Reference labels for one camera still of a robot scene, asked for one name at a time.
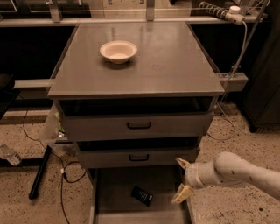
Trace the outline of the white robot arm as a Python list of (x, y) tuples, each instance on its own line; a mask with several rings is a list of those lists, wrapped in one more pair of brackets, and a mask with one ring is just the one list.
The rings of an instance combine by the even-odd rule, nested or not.
[(178, 187), (172, 199), (180, 204), (194, 194), (195, 189), (208, 186), (244, 187), (247, 184), (280, 200), (280, 173), (251, 164), (242, 157), (228, 151), (219, 153), (214, 160), (206, 163), (189, 163), (176, 158), (185, 170), (184, 183)]

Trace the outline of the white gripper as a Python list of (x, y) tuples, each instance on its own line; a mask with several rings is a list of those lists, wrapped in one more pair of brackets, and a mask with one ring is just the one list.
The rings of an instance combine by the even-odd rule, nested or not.
[(195, 189), (205, 188), (216, 183), (214, 162), (192, 163), (181, 157), (176, 158), (177, 163), (185, 170), (185, 182), (181, 184), (171, 200), (172, 204), (180, 204), (194, 194)]

